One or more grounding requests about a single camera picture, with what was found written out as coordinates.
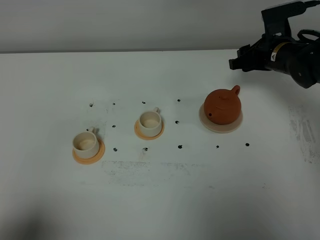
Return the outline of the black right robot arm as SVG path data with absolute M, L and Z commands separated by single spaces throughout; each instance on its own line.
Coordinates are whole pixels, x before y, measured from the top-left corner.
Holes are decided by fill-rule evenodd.
M 230 59 L 231 70 L 275 71 L 292 77 L 307 89 L 320 82 L 320 33 L 303 29 L 298 40 L 289 36 L 266 35 L 253 45 L 237 50 L 237 58 Z

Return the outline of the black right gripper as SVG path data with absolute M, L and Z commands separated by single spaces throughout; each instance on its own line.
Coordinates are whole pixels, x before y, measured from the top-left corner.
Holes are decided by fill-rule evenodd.
M 230 59 L 231 70 L 241 69 L 243 72 L 271 71 L 268 66 L 275 35 L 264 33 L 256 43 L 244 45 L 237 50 L 237 58 Z

